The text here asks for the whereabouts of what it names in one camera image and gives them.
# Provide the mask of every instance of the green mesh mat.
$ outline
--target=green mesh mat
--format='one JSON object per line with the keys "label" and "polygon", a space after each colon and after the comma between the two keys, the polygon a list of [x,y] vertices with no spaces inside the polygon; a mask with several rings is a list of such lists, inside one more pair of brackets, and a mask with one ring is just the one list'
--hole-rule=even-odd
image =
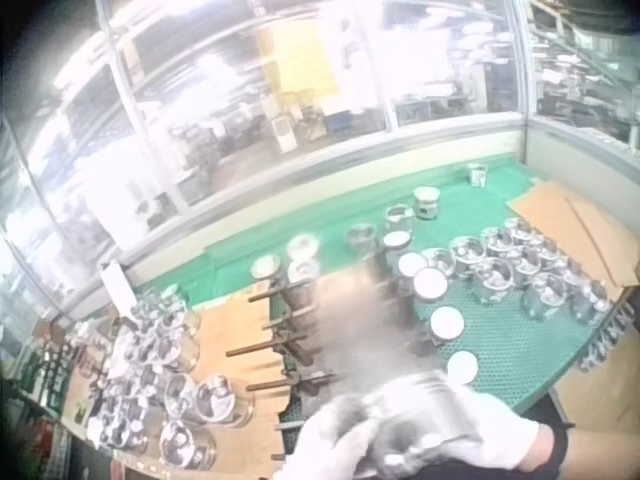
{"label": "green mesh mat", "polygon": [[[192,304],[211,300],[251,284],[249,269],[253,261],[267,253],[285,258],[287,242],[303,231],[320,239],[320,262],[325,273],[345,268],[354,262],[344,241],[348,229],[359,222],[382,228],[384,208],[397,202],[411,204],[413,189],[421,185],[440,188],[440,215],[435,221],[416,224],[412,248],[445,247],[458,235],[477,236],[484,227],[499,225],[513,215],[506,202],[531,185],[530,172],[509,156],[479,161],[490,165],[484,189],[468,185],[464,166],[432,169],[382,182],[234,235],[150,285],[166,287],[177,283]],[[442,302],[417,308],[424,320],[438,306],[459,308],[466,329],[460,339],[442,349],[443,361],[457,350],[475,353],[480,368],[474,387],[522,412],[575,361],[595,327],[579,325],[564,312],[551,321],[533,321],[523,313],[520,301],[521,293],[513,292],[499,305],[480,305],[468,286],[456,281]],[[271,313],[276,315],[277,310],[273,305]],[[299,411],[299,405],[292,401],[282,419],[294,419]]]}

